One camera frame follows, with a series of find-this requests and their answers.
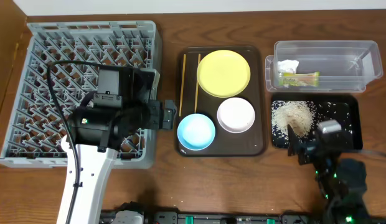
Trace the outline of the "light blue bowl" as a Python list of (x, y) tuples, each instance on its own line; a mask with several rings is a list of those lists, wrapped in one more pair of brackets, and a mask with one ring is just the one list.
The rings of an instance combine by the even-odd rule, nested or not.
[(201, 151), (209, 147), (215, 139), (215, 125), (204, 114), (190, 114), (177, 127), (177, 138), (183, 147), (191, 151)]

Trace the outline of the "wooden chopstick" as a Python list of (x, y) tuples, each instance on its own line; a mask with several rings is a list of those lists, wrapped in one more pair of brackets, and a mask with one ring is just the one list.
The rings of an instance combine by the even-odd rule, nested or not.
[(194, 113), (197, 113), (197, 102), (198, 102), (198, 93), (199, 93), (199, 78), (197, 77), (197, 71), (201, 61), (201, 54), (198, 54), (197, 57), (197, 70), (196, 70), (196, 84), (195, 84), (195, 100), (194, 100)]
[(179, 102), (179, 117), (182, 113), (182, 102), (183, 102), (183, 92), (184, 92), (184, 77), (186, 70), (186, 54), (183, 55), (182, 60), (182, 74), (181, 74), (181, 90), (180, 90), (180, 102)]

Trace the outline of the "yellow round plate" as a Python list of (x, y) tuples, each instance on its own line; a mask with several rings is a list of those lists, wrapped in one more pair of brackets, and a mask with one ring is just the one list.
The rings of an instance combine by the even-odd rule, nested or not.
[(249, 84), (251, 69), (247, 60), (232, 50), (216, 50), (206, 55), (197, 67), (199, 86), (209, 95), (229, 98)]

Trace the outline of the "white tissue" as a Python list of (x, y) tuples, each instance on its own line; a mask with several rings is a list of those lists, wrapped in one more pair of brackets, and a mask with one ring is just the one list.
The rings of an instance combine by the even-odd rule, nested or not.
[(278, 61), (277, 69), (279, 73), (296, 73), (299, 62), (297, 60)]

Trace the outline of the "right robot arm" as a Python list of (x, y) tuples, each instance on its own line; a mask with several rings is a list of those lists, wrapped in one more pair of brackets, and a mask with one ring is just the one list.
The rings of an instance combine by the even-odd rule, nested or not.
[(287, 126), (288, 155), (297, 155), (300, 165), (312, 164), (321, 193), (327, 200), (323, 223), (371, 223), (363, 195), (367, 191), (365, 164), (355, 159), (341, 159), (353, 150), (352, 139), (342, 131), (314, 132), (314, 139), (302, 143)]

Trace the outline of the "pink white bowl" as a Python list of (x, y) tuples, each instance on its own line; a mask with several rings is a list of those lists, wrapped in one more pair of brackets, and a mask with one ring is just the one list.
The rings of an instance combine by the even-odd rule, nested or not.
[(228, 98), (217, 110), (219, 125), (234, 134), (248, 131), (255, 122), (255, 109), (243, 98)]

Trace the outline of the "green snack wrapper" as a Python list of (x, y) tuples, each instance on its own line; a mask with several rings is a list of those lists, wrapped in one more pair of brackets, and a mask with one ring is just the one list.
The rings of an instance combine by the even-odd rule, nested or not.
[(289, 86), (318, 86), (319, 72), (298, 74), (282, 73), (279, 77), (278, 84), (284, 87)]

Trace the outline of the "pile of rice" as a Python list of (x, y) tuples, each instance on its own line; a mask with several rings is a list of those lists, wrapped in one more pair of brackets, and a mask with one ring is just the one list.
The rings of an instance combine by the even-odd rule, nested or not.
[(314, 125), (315, 110), (313, 102), (307, 101), (281, 101), (276, 100), (271, 104), (271, 125), (275, 130), (274, 135), (288, 138), (288, 125), (294, 133), (306, 137)]

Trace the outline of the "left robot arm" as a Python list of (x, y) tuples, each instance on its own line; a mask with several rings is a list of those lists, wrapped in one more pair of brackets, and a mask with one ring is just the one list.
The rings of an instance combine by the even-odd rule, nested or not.
[(111, 170), (150, 168), (156, 132), (172, 129), (176, 111), (172, 100), (79, 106), (61, 140), (68, 164), (58, 223), (98, 223)]

